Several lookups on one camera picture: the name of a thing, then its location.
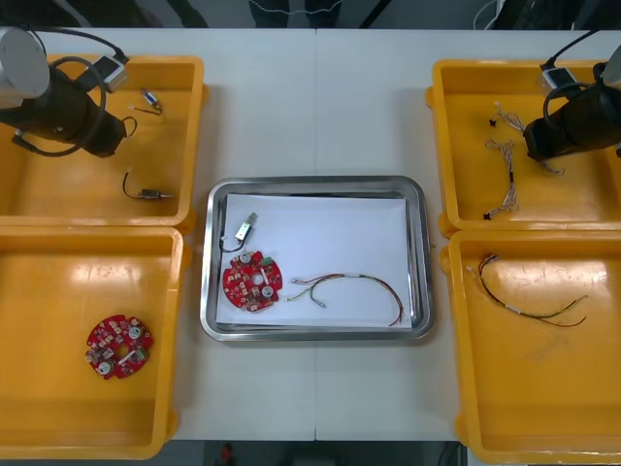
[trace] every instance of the white table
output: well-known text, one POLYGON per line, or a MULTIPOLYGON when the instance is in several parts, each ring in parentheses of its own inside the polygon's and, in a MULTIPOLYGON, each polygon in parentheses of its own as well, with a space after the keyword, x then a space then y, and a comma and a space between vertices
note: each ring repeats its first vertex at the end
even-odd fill
MULTIPOLYGON (((236 344, 198 320, 200 248, 180 315, 176 439, 452 440, 458 413, 433 125, 442 58, 545 59, 577 33, 378 30, 93 30, 127 53, 195 54, 203 113, 195 205, 226 177, 407 175, 427 198, 437 321, 420 342, 236 344)), ((606 59, 618 33, 566 58, 606 59)), ((105 48, 44 35, 51 52, 105 48)))

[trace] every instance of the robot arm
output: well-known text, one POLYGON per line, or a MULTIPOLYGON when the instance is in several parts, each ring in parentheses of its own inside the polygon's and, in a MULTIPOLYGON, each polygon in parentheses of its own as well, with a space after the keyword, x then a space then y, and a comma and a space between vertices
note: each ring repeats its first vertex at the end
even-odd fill
MULTIPOLYGON (((572 45, 593 33, 585 34, 572 45)), ((531 122, 524 131, 529 156, 545 161, 611 146, 616 146, 621 155, 621 47, 607 63, 595 65, 592 84, 578 83, 568 69, 556 68, 555 57, 541 65, 543 82, 550 93, 543 104, 543 118, 531 122), (560 97, 568 102, 549 115, 549 102, 560 97)))
MULTIPOLYGON (((86 35, 68 31, 72 35, 86 35)), ((0 29, 0 122, 14 127, 14 143, 45 156, 62 156, 79 149, 99 157, 114 154, 125 138, 123 122, 105 110, 106 92, 114 91, 126 78, 123 55, 101 57, 90 63, 79 57, 64 57, 48 64, 35 38, 17 28, 0 29), (86 70, 74 81, 59 67, 79 62, 86 70), (99 105, 88 96, 100 88, 99 105), (72 144, 60 152, 39 150, 23 136, 72 144)))

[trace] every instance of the white cable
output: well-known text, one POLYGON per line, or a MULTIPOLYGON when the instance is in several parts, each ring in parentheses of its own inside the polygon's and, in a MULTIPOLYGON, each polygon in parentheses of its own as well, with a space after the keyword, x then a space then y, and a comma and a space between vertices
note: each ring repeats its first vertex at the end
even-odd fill
POLYGON ((334 10, 335 8, 337 8, 337 5, 341 4, 343 2, 343 0, 337 0, 334 5, 332 5, 332 7, 330 8, 322 8, 320 10, 313 10, 311 12, 309 12, 308 10, 295 10, 293 12, 286 12, 285 10, 269 10, 265 7, 263 7, 262 5, 259 5, 258 2, 256 2, 255 0, 248 0, 252 5, 256 6, 259 10, 263 10, 265 13, 282 13, 284 15, 287 15, 288 17, 290 17, 291 15, 297 15, 299 13, 305 13, 307 15, 316 15, 317 13, 330 13, 332 10, 334 10))
MULTIPOLYGON (((520 116, 516 113, 516 112, 509 112, 509 113, 504 113, 503 109, 501 108, 501 104, 500 102, 494 102, 494 105, 496 106, 496 114, 495 116, 498 116, 500 118, 503 119, 503 121, 508 124, 511 128, 519 131, 520 133, 524 133, 524 131, 526 130, 526 125, 522 122, 522 119, 520 118, 520 116)), ((551 167, 550 165, 548 165, 546 162, 540 162, 539 165, 547 172, 553 174, 553 175, 557 175, 559 177, 562 177, 563 175, 565 175, 565 168, 554 168, 551 167)))
POLYGON ((496 214, 499 214, 502 211, 516 211, 519 206, 517 203, 517 193, 515 192, 515 181, 513 179, 513 141, 509 139, 506 143, 499 144, 493 139, 488 139, 485 141, 485 147, 490 149, 498 149, 501 152, 505 162, 507 163, 509 178, 508 192, 501 207, 492 209, 483 216, 486 220, 491 220, 496 214))
POLYGON ((485 5, 483 5, 481 7, 481 9, 476 13, 476 16, 473 19, 473 30, 476 31, 476 21, 478 20, 478 17, 481 16, 481 13, 483 13, 483 11, 485 11, 485 9, 487 7, 489 7, 490 5, 497 3, 498 0, 491 0, 490 2, 487 2, 485 5))

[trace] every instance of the electrical cable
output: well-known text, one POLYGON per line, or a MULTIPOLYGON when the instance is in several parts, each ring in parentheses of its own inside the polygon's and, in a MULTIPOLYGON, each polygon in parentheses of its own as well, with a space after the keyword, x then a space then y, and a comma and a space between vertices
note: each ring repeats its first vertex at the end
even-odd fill
POLYGON ((123 177, 123 183, 122 183, 123 193, 130 199, 142 200, 142 201, 161 201, 162 199, 172 199, 175 197, 174 194, 162 192, 159 189, 153 189, 153 188, 143 188, 141 189, 140 193, 137 196, 130 194, 129 192, 127 192, 127 179, 131 171, 132 170, 130 168, 129 170, 127 170, 127 172, 125 172, 125 176, 123 177))
POLYGON ((498 149, 503 155, 503 158, 505 159, 508 168, 508 192, 505 196, 503 204, 501 205, 501 207, 491 209, 487 213, 483 214, 483 218, 485 220, 491 220, 495 215, 499 214, 502 211, 513 212, 517 210, 519 205, 517 202, 517 192, 515 191, 515 179, 513 176, 513 141, 509 139, 506 143, 500 144, 493 139, 488 139, 485 142, 485 147, 490 149, 498 149))
POLYGON ((559 316, 560 314, 569 311, 570 309, 572 309, 573 307, 575 307, 580 301, 582 301, 585 298, 588 298, 589 295, 585 294, 583 296, 580 296, 577 299, 574 299, 573 301, 571 301, 567 306, 565 306, 563 309, 561 309, 560 311, 556 311, 556 312, 552 312, 552 313, 548 313, 548 314, 543 314, 543 315, 537 315, 537 314, 530 314, 527 312, 524 312, 518 308, 515 308, 513 306, 510 306, 509 304, 505 303, 504 301, 502 301, 500 298, 498 298, 489 288, 489 285, 487 284, 487 282, 485 281, 485 279, 483 278, 483 271, 485 269, 485 267, 487 267, 489 264, 496 262, 500 259, 500 257, 497 254, 490 254, 487 257, 483 258, 483 260, 480 262, 480 264, 478 264, 478 270, 476 271, 474 269, 474 267, 468 266, 466 267, 466 269, 470 272, 472 272, 473 274, 475 274, 481 285, 483 286, 483 289, 485 290, 485 293, 487 294, 487 296, 489 296, 489 298, 494 301, 496 304, 498 304, 499 306, 502 306, 503 308, 507 309, 508 311, 511 311, 514 314, 518 314, 519 316, 523 316, 523 317, 528 317, 528 318, 532 318, 535 320, 539 320, 541 322, 544 323, 548 323, 550 325, 554 325, 555 327, 576 327, 577 325, 581 324, 584 320, 586 320, 586 316, 582 318, 582 320, 580 320, 577 323, 572 323, 572 324, 563 324, 563 323, 556 323, 556 322, 551 322, 548 319, 559 316))
POLYGON ((120 61, 123 65, 129 61, 129 58, 127 57, 127 55, 125 55, 125 53, 120 47, 114 45, 112 42, 109 42, 106 39, 102 39, 101 37, 95 36, 93 34, 88 34, 87 32, 77 31, 74 29, 65 29, 63 27, 51 27, 51 26, 30 26, 30 30, 36 31, 36 32, 49 32, 49 33, 56 33, 56 34, 66 34, 69 36, 84 37, 86 39, 90 39, 92 41, 99 42, 100 44, 110 47, 112 50, 114 50, 114 53, 115 53, 114 57, 118 61, 120 61))
POLYGON ((317 306, 321 307, 321 308, 327 308, 326 304, 323 301, 318 300, 317 298, 314 297, 314 289, 322 284, 322 283, 326 283, 329 282, 331 280, 337 280, 337 279, 366 279, 366 280, 371 280, 375 283, 380 284, 381 286, 383 286, 386 290, 388 290, 393 297, 395 298, 395 301, 397 301, 397 305, 399 306, 399 315, 397 316, 397 318, 390 324, 388 325, 389 327, 392 327, 393 325, 395 325, 397 322, 401 322, 403 317, 404 317, 404 304, 401 301, 401 298, 399 297, 399 295, 397 294, 397 292, 392 288, 392 286, 390 286, 387 282, 385 282, 382 279, 379 279, 377 277, 373 277, 371 275, 364 275, 364 274, 328 274, 328 275, 322 275, 320 277, 316 277, 314 279, 311 280, 301 280, 301 279, 292 279, 291 282, 295 283, 295 284, 309 284, 310 286, 308 288, 306 288, 305 290, 303 290, 301 293, 287 298, 285 300, 285 302, 290 302, 290 301, 297 301, 298 299, 302 298, 304 295, 306 295, 307 293, 310 295, 310 299, 311 301, 316 304, 317 306))
POLYGON ((476 16, 474 16, 474 19, 473 19, 473 30, 474 31, 476 31, 476 22, 478 21, 478 17, 480 17, 481 13, 483 13, 487 7, 493 4, 498 4, 498 0, 490 0, 485 5, 483 5, 478 12, 476 12, 476 16))
POLYGON ((459 442, 457 442, 457 445, 455 446, 455 448, 453 449, 453 452, 448 456, 448 460, 446 461, 446 466, 450 466, 450 462, 453 459, 453 456, 455 456, 455 453, 457 452, 457 450, 459 449, 459 446, 461 444, 459 442))
POLYGON ((548 60, 543 63, 541 65, 541 69, 542 70, 547 70, 550 68, 554 68, 554 63, 556 63, 556 59, 561 56, 564 52, 566 52, 567 50, 571 49, 573 46, 575 46, 576 44, 582 42, 584 39, 591 37, 593 34, 600 32, 601 29, 597 28, 597 29, 592 29, 589 32, 581 35, 580 37, 578 37, 577 39, 575 39, 574 41, 569 42, 566 46, 564 46, 562 49, 560 49, 559 51, 557 51, 556 53, 554 53, 552 56, 550 56, 548 58, 548 60))
POLYGON ((37 39, 37 41, 39 41, 39 45, 41 46, 41 50, 43 51, 43 55, 48 56, 48 50, 46 49, 46 45, 41 40, 41 37, 39 36, 39 34, 37 34, 32 29, 29 29, 28 32, 30 34, 32 34, 35 37, 35 39, 37 39))
POLYGON ((543 119, 545 120, 545 123, 551 129, 559 130, 560 128, 550 118, 550 113, 548 111, 550 101, 564 90, 571 89, 573 87, 588 87, 589 85, 590 84, 588 83, 567 83, 567 84, 559 85, 558 87, 552 89, 552 91, 545 96, 545 100, 543 101, 543 119))
POLYGON ((337 0, 332 7, 328 8, 321 8, 319 10, 313 10, 313 11, 308 11, 308 10, 295 10, 293 12, 286 12, 285 10, 279 10, 279 9, 275 9, 275 10, 270 10, 265 8, 264 6, 260 5, 258 2, 256 2, 255 0, 248 0, 252 5, 254 5, 255 7, 257 7, 259 10, 264 11, 265 13, 281 13, 283 15, 287 15, 288 17, 290 17, 291 15, 297 15, 299 13, 304 13, 307 15, 316 15, 317 13, 330 13, 332 12, 335 8, 337 8, 338 5, 340 5, 343 0, 337 0))
POLYGON ((136 132, 136 130, 138 129, 138 121, 133 117, 133 116, 126 116, 124 119, 122 119, 121 121, 123 122, 123 124, 125 123, 125 121, 127 120, 132 120, 134 121, 134 129, 132 130, 131 133, 127 133, 127 137, 131 138, 134 133, 136 132))
MULTIPOLYGON (((516 112, 504 113, 503 108, 501 107, 501 104, 499 102, 494 102, 494 105, 496 106, 496 113, 494 114, 494 117, 500 117, 511 128, 524 134, 524 131, 526 130, 526 125, 522 121, 522 118, 520 118, 520 116, 516 112)), ((546 172, 549 172, 553 175, 557 175, 559 177, 565 175, 565 168, 554 168, 545 161, 540 161, 539 166, 543 168, 546 172)))
POLYGON ((442 452, 440 453, 440 456, 438 457, 438 465, 437 466, 442 466, 442 460, 444 459, 444 456, 446 455, 446 452, 448 451, 448 447, 450 447, 450 444, 452 442, 446 442, 444 444, 444 448, 442 449, 442 452))
POLYGON ((140 196, 133 196, 131 195, 129 192, 127 192, 127 178, 129 178, 129 173, 131 172, 131 170, 128 170, 127 172, 125 172, 125 176, 123 177, 123 193, 129 197, 130 199, 136 199, 136 200, 141 200, 142 197, 140 196))
POLYGON ((97 82, 97 86, 99 87, 99 91, 100 91, 99 110, 97 111, 97 116, 95 117, 95 120, 92 126, 86 132, 86 134, 74 146, 66 150, 61 150, 59 152, 48 152, 46 150, 41 150, 35 147, 33 144, 28 143, 21 137, 14 137, 14 142, 18 144, 19 146, 27 150, 30 150, 32 152, 35 152, 39 155, 43 155, 45 157, 62 157, 64 155, 69 155, 70 153, 74 153, 82 149, 86 144, 90 142, 90 140, 95 136, 97 131, 99 131, 99 127, 101 126, 101 123, 103 122, 104 116, 106 114, 106 84, 104 83, 104 80, 102 79, 101 75, 97 71, 97 68, 95 68, 95 66, 90 61, 85 60, 84 58, 80 58, 79 56, 64 56, 62 58, 59 58, 53 61, 49 65, 49 67, 52 69, 55 69, 58 66, 62 65, 63 63, 68 63, 68 62, 81 63, 95 77, 95 81, 97 82))
POLYGON ((162 115, 162 109, 158 109, 158 110, 147 110, 147 109, 140 109, 138 107, 134 107, 133 105, 129 106, 130 110, 136 110, 137 112, 143 112, 144 114, 151 114, 151 115, 158 115, 161 116, 162 115))
POLYGON ((226 237, 222 236, 220 238, 220 249, 222 250, 222 252, 226 252, 226 253, 237 252, 238 250, 242 250, 242 248, 245 246, 246 238, 247 238, 247 236, 242 241, 239 242, 239 246, 237 248, 235 248, 233 250, 227 250, 227 249, 224 248, 224 240, 226 239, 226 237))

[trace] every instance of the white paper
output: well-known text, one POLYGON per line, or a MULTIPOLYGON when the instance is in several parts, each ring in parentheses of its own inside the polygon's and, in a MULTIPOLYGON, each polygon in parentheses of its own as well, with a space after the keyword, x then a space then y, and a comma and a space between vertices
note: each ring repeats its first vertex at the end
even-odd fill
POLYGON ((227 249, 236 246, 235 234, 251 213, 257 220, 245 248, 223 254, 221 273, 236 255, 260 250, 277 263, 283 288, 274 306, 253 314, 233 306, 220 285, 218 323, 388 327, 399 314, 398 304, 388 290, 370 280, 345 278, 318 285, 314 295, 325 309, 308 295, 285 302, 305 288, 292 283, 293 278, 344 273, 371 275, 390 284, 404 305, 402 321, 391 328, 411 327, 405 200, 230 194, 227 249))

